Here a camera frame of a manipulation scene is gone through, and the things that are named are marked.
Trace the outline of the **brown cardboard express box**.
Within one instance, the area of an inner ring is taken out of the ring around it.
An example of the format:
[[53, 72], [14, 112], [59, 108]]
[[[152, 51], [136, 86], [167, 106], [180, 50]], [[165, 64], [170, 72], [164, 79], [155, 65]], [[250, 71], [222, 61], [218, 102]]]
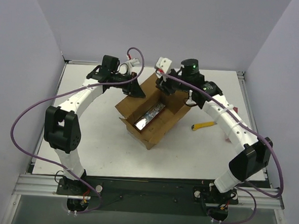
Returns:
[[140, 85], [146, 94], [145, 98], [127, 96], [115, 106], [128, 132], [148, 150], [160, 142], [191, 109], [185, 105], [188, 97], [186, 92], [165, 95], [156, 88], [156, 80], [153, 74]]

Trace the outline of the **yellow utility knife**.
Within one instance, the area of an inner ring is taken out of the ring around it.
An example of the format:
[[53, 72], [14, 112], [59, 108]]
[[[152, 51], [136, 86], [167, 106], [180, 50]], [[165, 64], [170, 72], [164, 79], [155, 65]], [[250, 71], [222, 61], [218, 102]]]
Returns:
[[197, 131], [198, 129], [201, 129], [201, 128], [206, 128], [206, 127], [210, 127], [210, 126], [215, 126], [217, 123], [216, 122], [212, 122], [212, 121], [209, 121], [209, 122], [205, 122], [205, 123], [197, 123], [197, 124], [193, 124], [191, 126], [191, 130], [192, 131]]

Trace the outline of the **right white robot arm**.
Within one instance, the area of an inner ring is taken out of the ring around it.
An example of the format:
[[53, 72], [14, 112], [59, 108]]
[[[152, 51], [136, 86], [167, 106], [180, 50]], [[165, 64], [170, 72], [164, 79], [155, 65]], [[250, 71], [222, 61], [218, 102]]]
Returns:
[[213, 188], [223, 194], [244, 182], [269, 163], [272, 142], [269, 138], [261, 140], [234, 111], [221, 88], [213, 81], [205, 80], [199, 71], [197, 59], [186, 59], [176, 71], [172, 61], [160, 57], [155, 65], [156, 87], [166, 95], [176, 91], [187, 92], [188, 99], [199, 107], [220, 126], [225, 136], [234, 146], [236, 156], [230, 160], [229, 167], [213, 182]]

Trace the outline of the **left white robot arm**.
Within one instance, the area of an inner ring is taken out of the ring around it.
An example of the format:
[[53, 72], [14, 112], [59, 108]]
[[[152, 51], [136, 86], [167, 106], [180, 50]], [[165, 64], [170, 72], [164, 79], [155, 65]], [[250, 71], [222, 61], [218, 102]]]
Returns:
[[145, 98], [133, 67], [139, 59], [129, 58], [125, 62], [126, 72], [121, 73], [119, 59], [104, 55], [102, 64], [86, 75], [83, 89], [67, 98], [59, 106], [50, 106], [45, 113], [44, 139], [57, 153], [64, 166], [63, 175], [69, 180], [69, 189], [77, 195], [85, 192], [87, 183], [82, 179], [86, 173], [81, 165], [77, 147], [81, 140], [79, 118], [86, 108], [110, 87], [120, 88], [125, 95]]

